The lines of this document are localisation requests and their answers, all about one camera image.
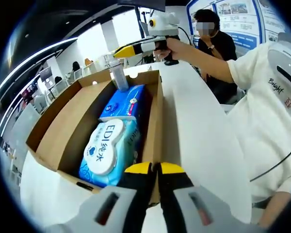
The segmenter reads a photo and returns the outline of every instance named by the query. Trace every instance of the hand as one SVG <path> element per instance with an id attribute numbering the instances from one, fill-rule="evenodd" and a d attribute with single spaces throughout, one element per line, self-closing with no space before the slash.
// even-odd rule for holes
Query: hand
<path id="1" fill-rule="evenodd" d="M 177 39 L 168 38 L 167 40 L 167 50 L 156 50 L 153 52 L 154 56 L 158 56 L 158 58 L 164 59 L 168 56 L 168 54 L 172 53 L 174 60 L 184 60 L 185 55 L 190 50 L 194 50 L 195 48 L 191 47 L 188 44 L 185 44 Z"/>
<path id="2" fill-rule="evenodd" d="M 206 72 L 204 72 L 204 71 L 201 72 L 201 77 L 205 82 L 207 82 L 207 75 L 208 74 Z"/>
<path id="3" fill-rule="evenodd" d="M 201 39 L 202 41 L 204 41 L 205 44 L 206 44 L 208 47 L 210 47 L 210 46 L 212 45 L 211 40 L 210 40 L 210 36 L 209 36 L 209 35 L 202 35 L 202 36 L 200 37 L 200 39 Z"/>

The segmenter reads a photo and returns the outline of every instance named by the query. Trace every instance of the ceiling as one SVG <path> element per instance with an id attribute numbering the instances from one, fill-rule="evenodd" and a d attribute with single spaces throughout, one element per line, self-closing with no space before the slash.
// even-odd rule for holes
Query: ceiling
<path id="1" fill-rule="evenodd" d="M 184 6 L 188 2 L 189 0 L 166 0 L 166 5 Z M 78 36 L 97 23 L 107 22 L 114 15 L 133 9 L 116 4 L 117 0 L 37 0 L 11 35 L 0 67 L 0 84 L 16 66 L 37 51 L 63 39 Z M 45 56 L 62 51 L 72 43 L 69 42 L 44 52 L 16 72 L 0 90 L 2 111 L 7 108 L 22 87 L 34 77 L 45 60 L 27 72 L 24 73 L 24 71 Z"/>

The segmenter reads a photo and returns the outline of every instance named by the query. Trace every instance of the black shirt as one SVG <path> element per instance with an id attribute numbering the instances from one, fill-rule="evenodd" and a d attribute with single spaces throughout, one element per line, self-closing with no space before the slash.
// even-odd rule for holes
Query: black shirt
<path id="1" fill-rule="evenodd" d="M 217 35 L 210 39 L 216 50 L 221 54 L 223 60 L 236 60 L 236 48 L 232 37 L 228 34 L 218 31 Z M 198 40 L 198 49 L 214 57 L 211 50 L 201 39 Z"/>
<path id="2" fill-rule="evenodd" d="M 223 60 L 228 61 L 237 59 L 234 41 L 228 34 L 219 31 L 217 35 L 210 40 Z M 198 41 L 198 49 L 214 57 L 211 50 L 208 49 L 208 46 L 201 39 Z M 206 83 L 219 103 L 226 103 L 237 93 L 237 86 L 234 83 L 226 83 L 211 76 L 207 77 Z"/>

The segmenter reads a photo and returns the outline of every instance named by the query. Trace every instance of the plastic bottle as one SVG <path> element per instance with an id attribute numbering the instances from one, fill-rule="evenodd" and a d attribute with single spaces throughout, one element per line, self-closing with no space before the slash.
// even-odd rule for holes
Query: plastic bottle
<path id="1" fill-rule="evenodd" d="M 117 89 L 120 91 L 127 91 L 129 88 L 128 82 L 126 80 L 123 66 L 118 59 L 109 56 L 109 71 L 114 75 L 114 80 L 117 85 Z"/>

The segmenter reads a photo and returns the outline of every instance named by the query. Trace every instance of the white shirt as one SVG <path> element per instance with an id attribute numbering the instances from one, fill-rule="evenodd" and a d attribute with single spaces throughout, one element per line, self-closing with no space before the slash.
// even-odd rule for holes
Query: white shirt
<path id="1" fill-rule="evenodd" d="M 267 60 L 270 43 L 259 45 L 236 61 L 228 61 L 232 78 L 247 95 L 228 114 L 247 163 L 249 179 L 267 171 L 291 152 L 289 85 L 275 76 Z M 252 202 L 291 193 L 291 156 L 251 182 Z"/>

